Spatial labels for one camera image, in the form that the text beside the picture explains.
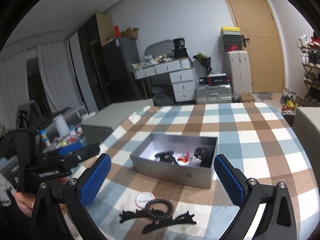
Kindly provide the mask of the person's left hand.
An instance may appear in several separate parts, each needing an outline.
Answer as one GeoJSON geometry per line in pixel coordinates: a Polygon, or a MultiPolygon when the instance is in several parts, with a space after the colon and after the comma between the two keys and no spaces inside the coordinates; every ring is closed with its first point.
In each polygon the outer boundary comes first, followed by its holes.
{"type": "MultiPolygon", "coordinates": [[[[63,177],[59,178],[58,183],[63,185],[67,183],[68,178],[63,177]]],[[[35,196],[31,193],[25,193],[25,192],[15,192],[14,197],[17,203],[17,206],[19,209],[29,218],[31,218],[31,214],[33,211],[34,203],[35,203],[35,196]]],[[[65,214],[67,212],[67,207],[65,204],[60,204],[62,213],[65,214]]]]}

